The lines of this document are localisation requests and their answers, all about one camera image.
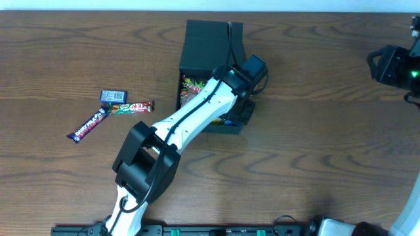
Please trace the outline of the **yellow Hacks candy bag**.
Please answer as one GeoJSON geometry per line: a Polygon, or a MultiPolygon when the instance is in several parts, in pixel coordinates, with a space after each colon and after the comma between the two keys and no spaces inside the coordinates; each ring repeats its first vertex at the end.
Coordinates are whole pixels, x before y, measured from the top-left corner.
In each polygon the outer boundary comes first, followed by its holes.
{"type": "Polygon", "coordinates": [[[211,124],[212,125],[225,125],[225,120],[224,119],[214,119],[212,120],[211,124]]]}

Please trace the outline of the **red green KitKat bar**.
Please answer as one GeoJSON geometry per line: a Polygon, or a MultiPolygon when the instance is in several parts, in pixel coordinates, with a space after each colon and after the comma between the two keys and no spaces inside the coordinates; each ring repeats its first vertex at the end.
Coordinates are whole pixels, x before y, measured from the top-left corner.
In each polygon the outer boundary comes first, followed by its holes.
{"type": "Polygon", "coordinates": [[[153,111],[153,106],[153,101],[128,104],[108,104],[110,113],[113,115],[125,113],[151,113],[153,111]]]}

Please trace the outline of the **black gift box with lid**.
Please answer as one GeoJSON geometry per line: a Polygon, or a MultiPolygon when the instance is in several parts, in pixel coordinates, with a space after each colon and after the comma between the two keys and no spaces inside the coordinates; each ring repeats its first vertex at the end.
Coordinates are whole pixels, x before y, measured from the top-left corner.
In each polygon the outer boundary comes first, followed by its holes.
{"type": "MultiPolygon", "coordinates": [[[[180,57],[178,97],[176,109],[180,109],[179,92],[181,77],[200,77],[209,80],[217,66],[226,62],[228,50],[228,24],[226,22],[188,20],[186,34],[180,57]]],[[[239,134],[240,127],[226,125],[208,125],[203,131],[221,134],[239,134]]]]}

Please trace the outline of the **small blue silver box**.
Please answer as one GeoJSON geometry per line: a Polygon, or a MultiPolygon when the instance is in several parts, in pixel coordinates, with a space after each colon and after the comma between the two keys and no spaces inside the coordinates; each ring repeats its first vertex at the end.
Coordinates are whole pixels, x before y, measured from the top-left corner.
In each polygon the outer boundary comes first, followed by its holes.
{"type": "Polygon", "coordinates": [[[124,104],[127,101],[127,92],[123,90],[102,90],[100,102],[111,104],[124,104]]]}

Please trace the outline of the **blue Oreo cookie pack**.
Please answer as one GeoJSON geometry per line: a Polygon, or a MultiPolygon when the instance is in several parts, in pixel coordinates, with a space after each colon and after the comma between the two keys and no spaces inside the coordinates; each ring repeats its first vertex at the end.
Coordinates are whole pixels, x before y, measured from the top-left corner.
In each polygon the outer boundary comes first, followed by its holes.
{"type": "Polygon", "coordinates": [[[235,121],[230,121],[230,120],[226,120],[226,121],[224,122],[224,124],[225,124],[226,126],[233,126],[233,127],[240,127],[240,126],[241,126],[241,124],[240,124],[240,123],[235,122],[235,121]]]}

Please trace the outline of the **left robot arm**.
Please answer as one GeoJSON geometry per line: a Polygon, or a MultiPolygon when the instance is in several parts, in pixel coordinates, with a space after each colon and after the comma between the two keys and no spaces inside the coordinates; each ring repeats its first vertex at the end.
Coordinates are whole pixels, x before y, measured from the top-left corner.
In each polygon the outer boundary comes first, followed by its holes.
{"type": "Polygon", "coordinates": [[[112,165],[117,201],[104,224],[105,234],[136,235],[148,205],[173,181],[184,148],[214,119],[254,94],[265,75],[265,67],[219,67],[202,91],[174,114],[150,127],[137,123],[112,165]]]}

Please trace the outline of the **black Haribo candy bag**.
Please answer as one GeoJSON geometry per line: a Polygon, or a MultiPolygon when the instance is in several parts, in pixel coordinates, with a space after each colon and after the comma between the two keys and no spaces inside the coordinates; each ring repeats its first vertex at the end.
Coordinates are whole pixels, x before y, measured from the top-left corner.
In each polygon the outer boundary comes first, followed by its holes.
{"type": "Polygon", "coordinates": [[[180,84],[180,106],[186,105],[196,95],[198,95],[206,86],[208,80],[200,77],[190,77],[183,75],[180,84]]]}

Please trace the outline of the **purple Dairy Milk bar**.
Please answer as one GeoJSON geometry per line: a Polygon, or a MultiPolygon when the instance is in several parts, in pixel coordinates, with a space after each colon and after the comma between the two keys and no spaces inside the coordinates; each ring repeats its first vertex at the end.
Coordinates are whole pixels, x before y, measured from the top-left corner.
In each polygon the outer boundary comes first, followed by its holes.
{"type": "Polygon", "coordinates": [[[69,133],[66,137],[72,139],[76,144],[79,143],[92,129],[100,124],[108,116],[108,108],[102,106],[94,113],[86,122],[84,122],[74,132],[69,133]]]}

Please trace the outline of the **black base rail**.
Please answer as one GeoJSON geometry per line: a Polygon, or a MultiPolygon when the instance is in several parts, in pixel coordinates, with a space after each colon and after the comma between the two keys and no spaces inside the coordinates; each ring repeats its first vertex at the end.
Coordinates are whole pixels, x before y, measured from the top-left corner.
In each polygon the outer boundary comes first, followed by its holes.
{"type": "MultiPolygon", "coordinates": [[[[104,226],[95,224],[84,227],[52,227],[51,236],[106,236],[104,226]]],[[[137,235],[141,236],[304,236],[305,227],[299,225],[228,227],[228,226],[142,226],[137,235]]]]}

